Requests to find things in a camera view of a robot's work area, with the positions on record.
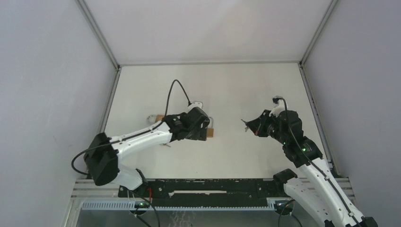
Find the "long shackle brass padlock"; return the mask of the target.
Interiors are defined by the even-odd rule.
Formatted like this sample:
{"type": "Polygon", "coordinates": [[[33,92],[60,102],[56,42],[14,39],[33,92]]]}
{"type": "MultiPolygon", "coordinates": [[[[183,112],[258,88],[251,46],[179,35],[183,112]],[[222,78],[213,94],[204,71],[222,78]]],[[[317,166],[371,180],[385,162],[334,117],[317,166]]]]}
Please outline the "long shackle brass padlock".
{"type": "Polygon", "coordinates": [[[207,137],[213,138],[213,136],[214,136],[214,119],[212,117],[209,117],[209,125],[207,128],[207,137]]]}

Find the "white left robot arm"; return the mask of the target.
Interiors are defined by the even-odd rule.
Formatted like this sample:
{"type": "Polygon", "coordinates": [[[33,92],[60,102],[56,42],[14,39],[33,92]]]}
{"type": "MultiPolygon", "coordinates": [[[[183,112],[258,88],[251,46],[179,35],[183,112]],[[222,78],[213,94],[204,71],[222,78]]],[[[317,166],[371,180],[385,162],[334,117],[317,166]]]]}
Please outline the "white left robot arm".
{"type": "Polygon", "coordinates": [[[88,173],[96,186],[118,184],[136,197],[144,196],[148,185],[138,168],[127,167],[123,160],[147,148],[180,140],[206,140],[203,132],[210,123],[208,115],[193,107],[187,112],[164,116],[155,124],[133,133],[109,137],[104,132],[95,136],[84,151],[88,173]]]}

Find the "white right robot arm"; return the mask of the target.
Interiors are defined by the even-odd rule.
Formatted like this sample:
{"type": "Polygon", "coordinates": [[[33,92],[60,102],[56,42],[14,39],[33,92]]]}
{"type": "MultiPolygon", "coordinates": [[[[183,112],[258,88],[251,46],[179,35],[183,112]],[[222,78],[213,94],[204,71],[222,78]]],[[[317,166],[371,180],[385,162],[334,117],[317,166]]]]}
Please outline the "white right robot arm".
{"type": "Polygon", "coordinates": [[[274,175],[273,190],[280,197],[290,196],[321,227],[376,227],[373,217],[365,216],[348,198],[332,175],[317,145],[304,136],[302,120],[295,111],[278,115],[264,110],[256,119],[245,121],[246,129],[257,137],[271,137],[282,144],[286,158],[303,173],[315,189],[311,192],[290,169],[274,175]]]}

